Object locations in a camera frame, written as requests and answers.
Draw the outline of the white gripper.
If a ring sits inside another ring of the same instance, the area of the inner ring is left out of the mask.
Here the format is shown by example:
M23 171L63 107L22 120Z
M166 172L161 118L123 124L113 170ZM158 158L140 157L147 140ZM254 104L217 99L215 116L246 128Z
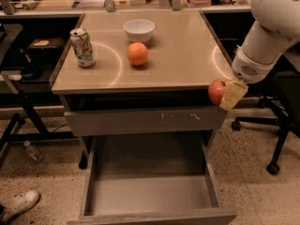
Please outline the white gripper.
M238 80L227 83L225 94L219 107L230 111L247 93L247 83L259 83L273 69L274 63L261 64L248 58L239 48L232 61L232 72Z

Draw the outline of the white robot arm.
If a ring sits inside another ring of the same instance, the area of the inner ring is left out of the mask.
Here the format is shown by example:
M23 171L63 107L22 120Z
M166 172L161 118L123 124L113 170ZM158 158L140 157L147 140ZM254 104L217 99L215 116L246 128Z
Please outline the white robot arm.
M251 0L255 19L232 61L220 107L231 110L251 83L261 82L279 57L300 40L300 0Z

